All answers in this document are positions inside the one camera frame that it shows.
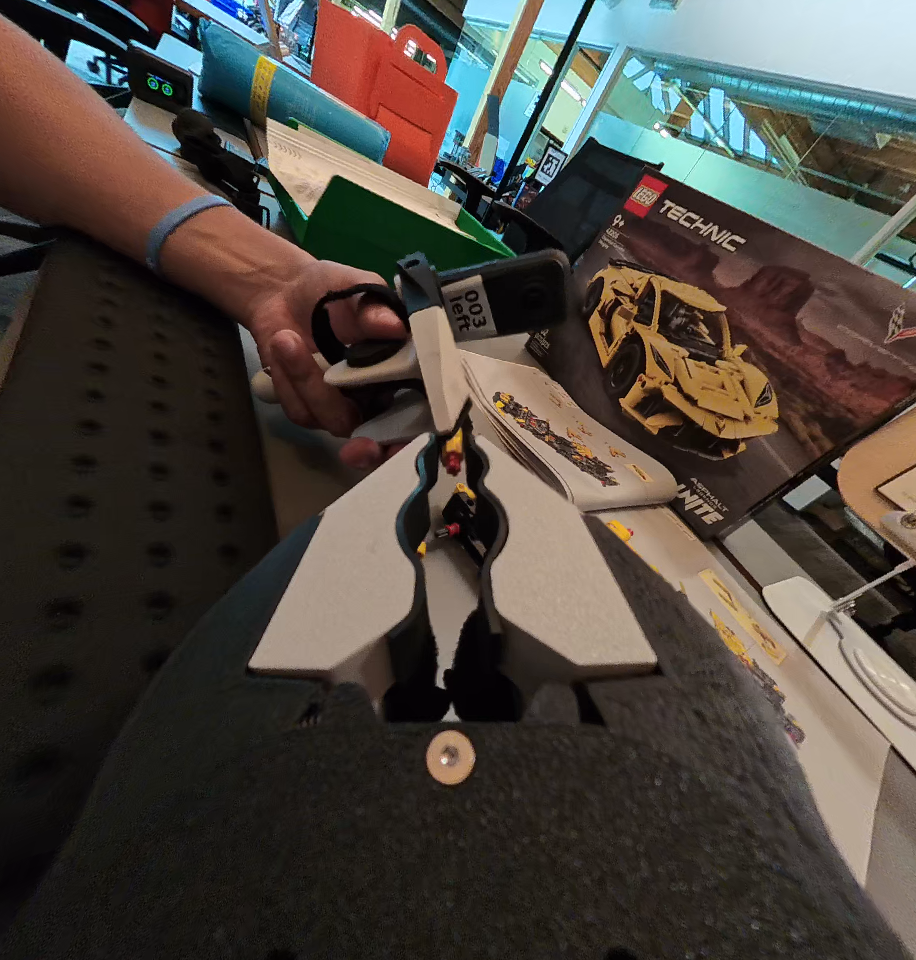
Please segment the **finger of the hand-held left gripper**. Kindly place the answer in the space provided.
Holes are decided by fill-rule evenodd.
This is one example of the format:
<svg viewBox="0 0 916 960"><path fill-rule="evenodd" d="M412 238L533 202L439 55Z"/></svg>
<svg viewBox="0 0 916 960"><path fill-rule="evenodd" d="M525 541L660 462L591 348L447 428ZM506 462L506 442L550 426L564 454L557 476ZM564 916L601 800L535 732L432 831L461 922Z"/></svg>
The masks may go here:
<svg viewBox="0 0 916 960"><path fill-rule="evenodd" d="M460 427L471 397L463 354L442 306L412 314L412 339L435 431L450 436Z"/></svg>

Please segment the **black lego set box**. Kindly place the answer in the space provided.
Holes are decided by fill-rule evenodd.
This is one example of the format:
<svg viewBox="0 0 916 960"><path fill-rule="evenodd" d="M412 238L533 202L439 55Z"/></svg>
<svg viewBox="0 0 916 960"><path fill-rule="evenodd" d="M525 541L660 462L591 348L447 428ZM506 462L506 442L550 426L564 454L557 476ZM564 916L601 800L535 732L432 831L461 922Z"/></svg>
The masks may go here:
<svg viewBox="0 0 916 960"><path fill-rule="evenodd" d="M916 402L916 293L645 166L530 354L733 531Z"/></svg>

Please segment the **orange felt bag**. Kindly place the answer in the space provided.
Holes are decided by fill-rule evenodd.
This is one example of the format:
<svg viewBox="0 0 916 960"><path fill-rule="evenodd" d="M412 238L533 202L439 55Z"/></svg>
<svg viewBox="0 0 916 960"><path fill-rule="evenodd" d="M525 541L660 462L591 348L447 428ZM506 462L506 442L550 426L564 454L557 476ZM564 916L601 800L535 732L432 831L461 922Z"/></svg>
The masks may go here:
<svg viewBox="0 0 916 960"><path fill-rule="evenodd" d="M395 37L334 2L320 2L311 81L390 136L383 164L427 186L458 93L439 44L415 26Z"/></svg>

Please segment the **person's left forearm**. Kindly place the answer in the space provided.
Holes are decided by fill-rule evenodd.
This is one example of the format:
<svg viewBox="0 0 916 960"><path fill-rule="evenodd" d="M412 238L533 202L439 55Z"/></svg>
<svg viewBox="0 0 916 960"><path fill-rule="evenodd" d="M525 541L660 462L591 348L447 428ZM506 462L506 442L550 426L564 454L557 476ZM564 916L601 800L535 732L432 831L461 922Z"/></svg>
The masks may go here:
<svg viewBox="0 0 916 960"><path fill-rule="evenodd" d="M85 234L145 264L155 223L207 194L0 15L1 207ZM162 277L216 300L243 322L262 296L259 281L297 267L300 252L236 209L212 209L166 242Z"/></svg>

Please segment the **lego instruction booklet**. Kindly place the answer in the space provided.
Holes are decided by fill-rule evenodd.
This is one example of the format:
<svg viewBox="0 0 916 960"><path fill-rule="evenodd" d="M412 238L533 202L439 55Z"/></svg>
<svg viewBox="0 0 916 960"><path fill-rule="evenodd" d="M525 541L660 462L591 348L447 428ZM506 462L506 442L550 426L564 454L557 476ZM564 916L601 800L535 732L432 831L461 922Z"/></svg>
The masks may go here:
<svg viewBox="0 0 916 960"><path fill-rule="evenodd" d="M891 752L883 735L666 504L676 492L666 469L582 413L539 369L467 352L464 371L506 448L606 523L716 630L776 715L832 840L867 886Z"/></svg>

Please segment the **blue wrapped roll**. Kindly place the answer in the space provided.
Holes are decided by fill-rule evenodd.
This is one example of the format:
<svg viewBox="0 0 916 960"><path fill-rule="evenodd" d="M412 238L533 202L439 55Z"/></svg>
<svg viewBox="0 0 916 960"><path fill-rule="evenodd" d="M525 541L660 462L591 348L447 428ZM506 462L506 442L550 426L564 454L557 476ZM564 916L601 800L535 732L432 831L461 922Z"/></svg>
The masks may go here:
<svg viewBox="0 0 916 960"><path fill-rule="evenodd" d="M268 119L284 125L295 120L362 157L384 163L391 135L377 122L218 23L201 25L200 45L202 99L257 126Z"/></svg>

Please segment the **white paper stack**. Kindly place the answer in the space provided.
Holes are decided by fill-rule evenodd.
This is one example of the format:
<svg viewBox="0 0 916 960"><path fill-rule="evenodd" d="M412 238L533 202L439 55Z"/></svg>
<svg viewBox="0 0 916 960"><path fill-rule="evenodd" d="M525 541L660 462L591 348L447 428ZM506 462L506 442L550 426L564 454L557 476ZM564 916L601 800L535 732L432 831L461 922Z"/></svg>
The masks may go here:
<svg viewBox="0 0 916 960"><path fill-rule="evenodd" d="M342 179L449 230L459 230L462 209L455 201L307 126L269 119L264 138L270 175L305 215L313 213L333 181Z"/></svg>

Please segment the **yellow black lego car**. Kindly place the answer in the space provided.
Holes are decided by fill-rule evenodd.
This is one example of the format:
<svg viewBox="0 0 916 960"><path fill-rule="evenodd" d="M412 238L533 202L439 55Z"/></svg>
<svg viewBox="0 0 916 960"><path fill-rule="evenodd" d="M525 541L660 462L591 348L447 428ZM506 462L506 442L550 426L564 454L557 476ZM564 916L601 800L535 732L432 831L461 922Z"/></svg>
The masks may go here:
<svg viewBox="0 0 916 960"><path fill-rule="evenodd" d="M476 567L482 569L487 557L487 546L482 524L478 518L479 497L467 483L458 483L441 511L440 527L427 532L417 546L408 550L411 557L422 561L428 549L438 541L457 541Z"/></svg>

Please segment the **green storage bin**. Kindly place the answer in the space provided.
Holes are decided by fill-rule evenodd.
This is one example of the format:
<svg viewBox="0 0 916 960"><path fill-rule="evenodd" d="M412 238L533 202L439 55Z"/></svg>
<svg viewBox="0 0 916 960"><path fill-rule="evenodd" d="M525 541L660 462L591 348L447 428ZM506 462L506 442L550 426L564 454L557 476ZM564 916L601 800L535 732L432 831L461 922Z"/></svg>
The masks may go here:
<svg viewBox="0 0 916 960"><path fill-rule="evenodd" d="M439 272L515 257L464 209L445 226L363 186L335 176L306 213L274 174L269 181L296 243L319 260L343 263L392 282L397 263L423 254Z"/></svg>

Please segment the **black perforated mat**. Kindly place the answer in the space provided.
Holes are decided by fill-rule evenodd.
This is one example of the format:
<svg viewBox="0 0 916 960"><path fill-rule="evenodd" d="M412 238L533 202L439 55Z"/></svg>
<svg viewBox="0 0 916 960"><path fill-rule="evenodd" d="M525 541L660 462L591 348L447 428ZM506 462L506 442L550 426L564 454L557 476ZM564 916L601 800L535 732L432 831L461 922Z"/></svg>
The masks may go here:
<svg viewBox="0 0 916 960"><path fill-rule="evenodd" d="M57 243L0 391L0 911L152 677L275 542L238 325Z"/></svg>

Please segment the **black device green indicator lights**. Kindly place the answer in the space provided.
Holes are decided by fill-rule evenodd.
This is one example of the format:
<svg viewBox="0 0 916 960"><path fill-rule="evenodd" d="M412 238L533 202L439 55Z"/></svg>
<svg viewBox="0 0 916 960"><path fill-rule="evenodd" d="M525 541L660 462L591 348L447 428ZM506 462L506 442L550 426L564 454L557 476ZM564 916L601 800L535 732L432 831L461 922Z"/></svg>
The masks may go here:
<svg viewBox="0 0 916 960"><path fill-rule="evenodd" d="M171 114L193 107L195 74L190 69L174 65L135 40L128 41L125 65L134 99Z"/></svg>

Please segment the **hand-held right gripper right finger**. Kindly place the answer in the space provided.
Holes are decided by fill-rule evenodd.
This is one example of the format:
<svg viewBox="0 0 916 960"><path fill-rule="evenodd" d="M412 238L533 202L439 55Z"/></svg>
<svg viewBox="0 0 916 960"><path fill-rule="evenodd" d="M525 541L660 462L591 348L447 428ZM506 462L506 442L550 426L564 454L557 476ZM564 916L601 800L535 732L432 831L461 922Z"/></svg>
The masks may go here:
<svg viewBox="0 0 916 960"><path fill-rule="evenodd" d="M456 711L523 711L546 685L652 675L657 655L584 515L487 439L464 437L487 546L444 685Z"/></svg>

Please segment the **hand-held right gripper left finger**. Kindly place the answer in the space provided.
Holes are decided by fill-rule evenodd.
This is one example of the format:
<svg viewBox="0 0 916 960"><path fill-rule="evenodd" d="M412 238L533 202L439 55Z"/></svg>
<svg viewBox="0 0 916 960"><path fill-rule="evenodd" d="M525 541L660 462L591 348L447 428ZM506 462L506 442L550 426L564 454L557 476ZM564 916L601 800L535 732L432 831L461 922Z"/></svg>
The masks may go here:
<svg viewBox="0 0 916 960"><path fill-rule="evenodd" d="M248 669L353 683L384 710L438 706L423 558L438 440L420 435L320 516Z"/></svg>

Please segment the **person's left hand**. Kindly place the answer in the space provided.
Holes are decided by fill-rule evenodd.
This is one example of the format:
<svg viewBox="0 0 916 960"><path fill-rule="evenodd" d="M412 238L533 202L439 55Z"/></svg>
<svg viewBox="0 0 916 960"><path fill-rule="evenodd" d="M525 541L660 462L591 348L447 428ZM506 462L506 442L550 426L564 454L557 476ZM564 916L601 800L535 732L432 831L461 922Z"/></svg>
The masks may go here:
<svg viewBox="0 0 916 960"><path fill-rule="evenodd" d="M299 253L297 267L285 267L259 281L262 296L246 309L245 325L267 367L284 415L294 425L343 439L340 456L350 468L371 472L401 450L372 439L351 438L361 423L358 407L326 383L315 358L311 319L325 295L365 283L384 285L378 274Z"/></svg>

